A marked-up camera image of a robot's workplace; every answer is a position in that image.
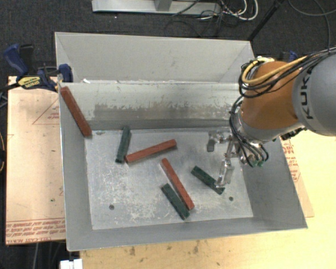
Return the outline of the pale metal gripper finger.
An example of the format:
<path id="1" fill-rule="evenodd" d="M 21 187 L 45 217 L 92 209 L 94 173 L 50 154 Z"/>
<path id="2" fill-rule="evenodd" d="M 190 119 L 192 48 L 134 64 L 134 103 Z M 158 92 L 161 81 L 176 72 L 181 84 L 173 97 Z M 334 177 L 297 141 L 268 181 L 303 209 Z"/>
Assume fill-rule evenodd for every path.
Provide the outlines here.
<path id="1" fill-rule="evenodd" d="M 225 166 L 225 176 L 224 176 L 224 182 L 225 184 L 231 183 L 232 174 L 234 172 L 235 167 L 231 164 L 227 164 Z"/>
<path id="2" fill-rule="evenodd" d="M 227 162 L 222 161 L 218 179 L 216 181 L 216 186 L 224 186 L 226 184 L 225 182 L 226 173 L 227 173 Z"/>

